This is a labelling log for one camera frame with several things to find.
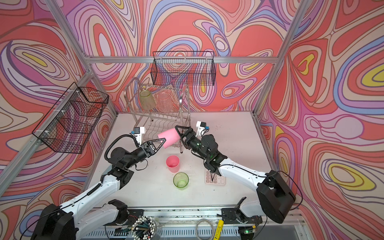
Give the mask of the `opaque pink cup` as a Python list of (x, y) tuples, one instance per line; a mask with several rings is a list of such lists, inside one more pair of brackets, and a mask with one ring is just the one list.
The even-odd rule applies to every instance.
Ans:
[(178, 156), (169, 156), (166, 159), (166, 165), (170, 172), (177, 173), (180, 169), (180, 159)]
[(166, 139), (165, 143), (163, 144), (163, 147), (166, 149), (173, 144), (177, 143), (180, 140), (180, 135), (178, 134), (177, 130), (175, 128), (166, 130), (165, 132), (162, 132), (158, 134), (159, 139)]

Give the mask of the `clear pink cup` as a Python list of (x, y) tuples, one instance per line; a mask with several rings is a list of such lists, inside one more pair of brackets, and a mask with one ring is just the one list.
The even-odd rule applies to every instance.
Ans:
[(170, 113), (173, 111), (172, 97), (167, 92), (158, 94), (157, 108), (162, 113)]

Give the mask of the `green translucent cup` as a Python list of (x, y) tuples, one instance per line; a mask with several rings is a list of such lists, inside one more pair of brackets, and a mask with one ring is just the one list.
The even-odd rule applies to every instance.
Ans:
[(150, 111), (156, 107), (156, 101), (152, 92), (148, 90), (142, 90), (140, 92), (140, 103), (144, 111)]
[(179, 172), (175, 174), (173, 184), (179, 190), (185, 189), (189, 184), (189, 176), (186, 173)]

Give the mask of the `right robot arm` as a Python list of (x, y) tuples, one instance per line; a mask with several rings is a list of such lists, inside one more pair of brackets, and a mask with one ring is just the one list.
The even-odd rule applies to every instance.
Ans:
[(282, 224), (293, 210), (296, 197), (282, 176), (271, 170), (268, 173), (242, 166), (219, 150), (213, 135), (200, 139), (191, 127), (176, 126), (184, 147), (204, 161), (204, 167), (212, 174), (238, 181), (257, 194), (256, 199), (241, 198), (235, 210), (235, 218), (244, 223), (246, 218), (265, 215), (275, 223)]

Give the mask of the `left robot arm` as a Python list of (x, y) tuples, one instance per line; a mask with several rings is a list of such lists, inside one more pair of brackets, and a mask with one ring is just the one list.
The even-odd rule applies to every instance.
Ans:
[(37, 221), (33, 240), (80, 240), (99, 227), (128, 220), (128, 207), (111, 200), (100, 210), (93, 210), (102, 200), (121, 190), (131, 180), (130, 168), (154, 156), (166, 143), (165, 138), (139, 144), (132, 134), (117, 137), (106, 149), (104, 158), (112, 168), (100, 181), (61, 205), (45, 207)]

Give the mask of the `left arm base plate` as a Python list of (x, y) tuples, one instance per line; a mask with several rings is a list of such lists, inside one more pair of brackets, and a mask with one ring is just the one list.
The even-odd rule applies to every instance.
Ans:
[(119, 210), (117, 219), (106, 224), (106, 226), (131, 226), (143, 214), (143, 209)]

